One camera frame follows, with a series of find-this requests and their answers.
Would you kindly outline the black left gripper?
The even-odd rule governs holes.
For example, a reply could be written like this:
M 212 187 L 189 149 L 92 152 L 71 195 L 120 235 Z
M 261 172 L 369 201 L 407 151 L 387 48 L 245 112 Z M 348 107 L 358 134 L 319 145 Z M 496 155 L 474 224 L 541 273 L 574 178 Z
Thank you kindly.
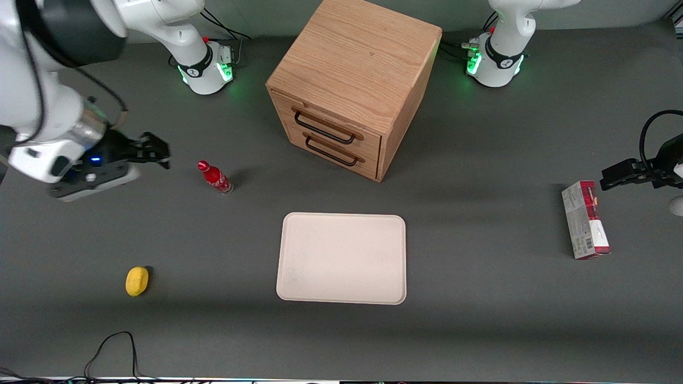
M 655 157 L 655 173 L 658 177 L 650 160 L 629 158 L 602 170 L 600 187 L 602 190 L 611 190 L 619 186 L 652 183 L 681 189 L 681 158 L 682 134 L 679 134 L 659 148 Z

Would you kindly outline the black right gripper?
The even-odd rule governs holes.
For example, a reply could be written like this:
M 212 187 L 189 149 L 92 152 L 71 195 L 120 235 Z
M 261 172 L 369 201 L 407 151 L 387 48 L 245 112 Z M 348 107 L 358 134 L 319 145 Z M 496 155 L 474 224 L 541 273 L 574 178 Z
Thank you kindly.
M 110 172 L 133 163 L 156 163 L 170 170 L 169 145 L 150 132 L 144 132 L 137 142 L 118 130 L 107 130 L 95 146 L 80 158 L 81 172 Z

